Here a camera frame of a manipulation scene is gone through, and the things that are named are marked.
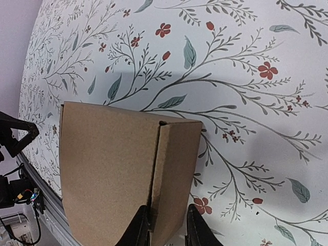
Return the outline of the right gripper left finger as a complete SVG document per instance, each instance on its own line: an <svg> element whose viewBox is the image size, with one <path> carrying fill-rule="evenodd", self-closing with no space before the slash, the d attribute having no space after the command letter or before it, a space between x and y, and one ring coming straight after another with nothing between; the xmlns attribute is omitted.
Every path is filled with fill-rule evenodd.
<svg viewBox="0 0 328 246"><path fill-rule="evenodd" d="M126 231L120 239L120 245L149 245L148 207L142 205L137 210Z"/></svg>

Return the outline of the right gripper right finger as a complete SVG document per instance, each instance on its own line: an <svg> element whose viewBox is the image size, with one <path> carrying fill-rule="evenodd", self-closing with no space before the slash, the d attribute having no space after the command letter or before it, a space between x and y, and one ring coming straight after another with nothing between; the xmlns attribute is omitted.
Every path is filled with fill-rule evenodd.
<svg viewBox="0 0 328 246"><path fill-rule="evenodd" d="M194 204L190 204L187 210L187 234L184 242L188 246L223 246L216 238L210 227L203 219Z"/></svg>

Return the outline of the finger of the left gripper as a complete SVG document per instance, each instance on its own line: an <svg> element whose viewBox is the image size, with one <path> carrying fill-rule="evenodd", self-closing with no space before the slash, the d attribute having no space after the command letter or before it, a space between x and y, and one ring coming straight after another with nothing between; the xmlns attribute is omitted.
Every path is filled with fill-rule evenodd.
<svg viewBox="0 0 328 246"><path fill-rule="evenodd" d="M35 123L1 112L1 147L4 147L12 158L32 143L38 135L39 130Z"/></svg>

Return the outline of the brown cardboard box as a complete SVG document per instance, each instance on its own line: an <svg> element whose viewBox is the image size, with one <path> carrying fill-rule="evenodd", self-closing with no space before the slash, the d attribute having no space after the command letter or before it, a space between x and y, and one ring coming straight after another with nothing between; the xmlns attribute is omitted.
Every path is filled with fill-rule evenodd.
<svg viewBox="0 0 328 246"><path fill-rule="evenodd" d="M142 205L151 245L181 228L202 123L67 101L60 114L59 167L65 215L82 245L115 245Z"/></svg>

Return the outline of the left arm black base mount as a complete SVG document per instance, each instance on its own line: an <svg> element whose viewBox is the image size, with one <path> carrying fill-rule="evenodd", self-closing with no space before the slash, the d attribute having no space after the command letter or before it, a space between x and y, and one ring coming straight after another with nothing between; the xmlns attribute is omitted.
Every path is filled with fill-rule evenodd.
<svg viewBox="0 0 328 246"><path fill-rule="evenodd" d="M1 209L11 208L16 204L31 204L41 214L45 210L43 192L23 163L11 172L1 175Z"/></svg>

